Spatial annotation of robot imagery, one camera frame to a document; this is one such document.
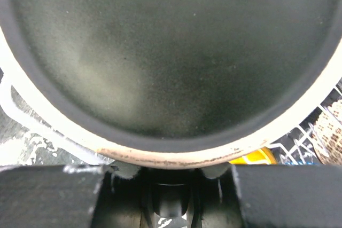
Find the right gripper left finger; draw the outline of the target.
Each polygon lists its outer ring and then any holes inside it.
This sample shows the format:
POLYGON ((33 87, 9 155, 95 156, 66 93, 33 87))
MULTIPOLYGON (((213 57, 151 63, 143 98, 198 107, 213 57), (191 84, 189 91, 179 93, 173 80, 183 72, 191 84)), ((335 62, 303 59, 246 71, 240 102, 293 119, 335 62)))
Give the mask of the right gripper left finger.
POLYGON ((152 227, 140 167, 127 163, 107 166, 92 217, 92 227, 152 227))

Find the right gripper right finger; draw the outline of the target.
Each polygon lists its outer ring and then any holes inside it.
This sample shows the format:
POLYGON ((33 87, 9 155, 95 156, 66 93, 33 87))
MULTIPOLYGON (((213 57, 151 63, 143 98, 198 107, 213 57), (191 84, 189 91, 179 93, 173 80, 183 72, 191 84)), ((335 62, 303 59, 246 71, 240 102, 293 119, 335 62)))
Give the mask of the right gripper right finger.
POLYGON ((197 169, 190 227, 243 227, 231 167, 222 163, 197 169))

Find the yellow brown-rimmed bowl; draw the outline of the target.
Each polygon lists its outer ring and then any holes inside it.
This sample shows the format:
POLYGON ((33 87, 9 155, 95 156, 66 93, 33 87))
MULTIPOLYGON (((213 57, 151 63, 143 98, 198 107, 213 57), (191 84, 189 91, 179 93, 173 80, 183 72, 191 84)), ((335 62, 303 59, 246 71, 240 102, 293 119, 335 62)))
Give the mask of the yellow brown-rimmed bowl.
POLYGON ((252 153, 239 157, 237 159, 229 161, 230 164, 277 164, 277 161, 267 147, 258 149, 252 153))

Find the white wire dish rack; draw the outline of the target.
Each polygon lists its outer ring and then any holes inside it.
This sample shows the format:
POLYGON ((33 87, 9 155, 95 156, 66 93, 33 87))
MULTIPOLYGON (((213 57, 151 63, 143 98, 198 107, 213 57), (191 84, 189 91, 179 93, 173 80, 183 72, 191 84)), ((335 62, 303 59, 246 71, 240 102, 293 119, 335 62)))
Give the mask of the white wire dish rack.
MULTIPOLYGON (((114 162, 114 159, 96 153, 74 142, 55 130, 48 123, 41 124, 24 113, 10 113, 7 111, 7 108, 3 108, 3 110, 23 126, 34 130, 37 134, 53 142, 57 147, 82 160, 83 164, 110 164, 114 162)), ((312 134, 313 125, 308 120, 304 120, 302 124, 294 127, 283 137, 265 147, 271 150, 277 164, 321 164, 314 150, 314 145, 317 145, 317 143, 312 139, 312 134)))

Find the red patterned white bowl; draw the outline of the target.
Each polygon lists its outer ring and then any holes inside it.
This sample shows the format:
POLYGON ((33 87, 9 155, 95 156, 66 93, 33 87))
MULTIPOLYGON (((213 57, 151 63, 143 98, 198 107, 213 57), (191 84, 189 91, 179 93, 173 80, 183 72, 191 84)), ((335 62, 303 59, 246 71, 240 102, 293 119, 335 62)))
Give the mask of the red patterned white bowl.
POLYGON ((313 125, 314 150, 323 164, 341 165, 341 99, 324 109, 313 125))

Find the red black mug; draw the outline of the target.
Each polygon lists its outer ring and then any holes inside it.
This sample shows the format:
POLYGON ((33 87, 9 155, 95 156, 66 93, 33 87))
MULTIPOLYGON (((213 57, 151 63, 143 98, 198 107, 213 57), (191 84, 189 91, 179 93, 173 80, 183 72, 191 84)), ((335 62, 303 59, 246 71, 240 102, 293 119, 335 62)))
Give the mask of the red black mug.
POLYGON ((1 0, 1 67, 46 122, 140 166, 255 151, 341 78, 341 0, 1 0))

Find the black marble mat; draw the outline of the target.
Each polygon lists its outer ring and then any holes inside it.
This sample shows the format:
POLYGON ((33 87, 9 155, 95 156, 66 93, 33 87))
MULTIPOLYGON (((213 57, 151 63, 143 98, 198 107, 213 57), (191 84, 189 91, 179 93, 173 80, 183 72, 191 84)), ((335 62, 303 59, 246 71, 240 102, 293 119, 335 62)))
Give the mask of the black marble mat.
POLYGON ((23 126, 7 114, 24 113, 46 124, 23 100, 1 72, 1 166, 83 164, 79 158, 23 126))

